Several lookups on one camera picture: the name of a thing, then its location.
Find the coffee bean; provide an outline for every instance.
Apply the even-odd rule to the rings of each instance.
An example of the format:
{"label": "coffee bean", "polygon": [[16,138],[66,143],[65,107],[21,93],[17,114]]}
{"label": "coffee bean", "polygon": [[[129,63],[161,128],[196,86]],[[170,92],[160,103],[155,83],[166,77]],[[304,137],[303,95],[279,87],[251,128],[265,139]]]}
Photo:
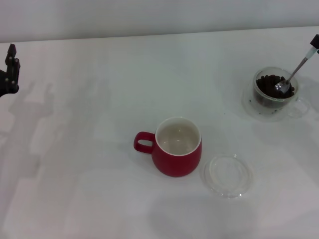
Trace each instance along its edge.
{"label": "coffee bean", "polygon": [[277,91],[275,89],[275,85],[281,81],[284,81],[285,78],[283,76],[276,75],[266,75],[262,76],[260,79],[256,81],[258,88],[267,96],[277,98],[277,99],[286,99],[294,95],[295,88],[290,84],[289,89],[286,93],[282,93],[281,91]]}

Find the white table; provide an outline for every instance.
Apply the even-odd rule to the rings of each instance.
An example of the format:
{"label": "white table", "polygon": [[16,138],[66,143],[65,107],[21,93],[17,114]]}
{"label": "white table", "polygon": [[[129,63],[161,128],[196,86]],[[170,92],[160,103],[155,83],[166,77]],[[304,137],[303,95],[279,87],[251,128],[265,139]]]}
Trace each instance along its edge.
{"label": "white table", "polygon": [[[0,99],[1,238],[319,238],[319,56],[300,73],[313,106],[303,118],[260,122],[240,101],[257,70],[293,70],[318,32],[17,43],[20,91]],[[182,178],[133,149],[137,132],[170,116],[195,121],[203,137],[200,165]],[[254,169],[240,199],[201,181],[220,153]]]}

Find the mug rim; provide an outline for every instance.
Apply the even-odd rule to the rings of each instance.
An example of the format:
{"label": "mug rim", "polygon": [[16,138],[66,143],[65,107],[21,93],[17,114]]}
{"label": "mug rim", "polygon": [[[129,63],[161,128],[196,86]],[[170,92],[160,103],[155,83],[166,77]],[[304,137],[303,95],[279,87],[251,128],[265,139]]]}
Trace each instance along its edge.
{"label": "mug rim", "polygon": [[[164,150],[164,149],[161,147],[161,145],[159,144],[157,134],[158,134],[158,130],[159,130],[160,126],[162,126],[162,125],[163,125],[165,122],[167,122],[168,120],[173,120],[173,119],[184,119],[184,120],[186,120],[186,121],[192,123],[192,124],[195,126],[195,128],[197,129],[197,131],[198,131],[198,133],[199,133],[199,140],[198,140],[197,146],[196,146],[196,147],[194,148],[194,150],[192,150],[191,152],[185,153],[185,154],[172,154],[172,153],[167,152],[166,150]],[[198,127],[193,121],[191,121],[191,120],[189,120],[189,119],[187,119],[187,118],[185,118],[185,117],[182,117],[182,116],[174,116],[174,117],[169,117],[169,118],[165,119],[163,122],[161,122],[161,123],[158,125],[158,127],[157,127],[157,129],[156,129],[156,131],[155,131],[155,141],[156,141],[156,144],[159,146],[159,148],[160,148],[163,152],[165,152],[165,153],[167,153],[167,154],[169,154],[169,155],[171,155],[171,156],[176,156],[176,157],[179,157],[179,156],[180,156],[180,157],[182,157],[182,156],[189,155],[189,154],[195,152],[195,151],[198,149],[198,147],[199,147],[199,145],[200,145],[200,143],[201,143],[201,133],[200,133],[199,127]]]}

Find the glass cup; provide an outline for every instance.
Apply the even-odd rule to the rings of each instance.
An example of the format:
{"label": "glass cup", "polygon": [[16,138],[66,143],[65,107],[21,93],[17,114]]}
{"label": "glass cup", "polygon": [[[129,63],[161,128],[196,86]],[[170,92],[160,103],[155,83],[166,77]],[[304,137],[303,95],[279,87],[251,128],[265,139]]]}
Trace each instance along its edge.
{"label": "glass cup", "polygon": [[295,88],[294,95],[286,99],[277,99],[264,94],[257,86],[257,80],[266,75],[283,76],[285,79],[291,76],[288,71],[278,67],[267,67],[259,70],[244,93],[245,98],[243,100],[245,106],[247,106],[246,108],[250,109],[250,113],[264,119],[274,117],[278,119],[278,117],[282,118],[285,115],[299,118],[309,110],[309,104],[299,97],[300,86],[296,76],[292,77],[290,81],[292,87]]}

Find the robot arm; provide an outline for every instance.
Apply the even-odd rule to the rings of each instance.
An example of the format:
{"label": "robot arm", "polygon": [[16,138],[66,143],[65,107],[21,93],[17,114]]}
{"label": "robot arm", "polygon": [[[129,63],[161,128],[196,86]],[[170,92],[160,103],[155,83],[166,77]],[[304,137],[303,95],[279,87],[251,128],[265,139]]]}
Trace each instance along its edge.
{"label": "robot arm", "polygon": [[0,70],[0,97],[6,94],[15,94],[19,90],[18,79],[20,72],[20,61],[14,58],[16,49],[14,44],[10,44],[8,54],[5,59],[7,65],[6,72]]}

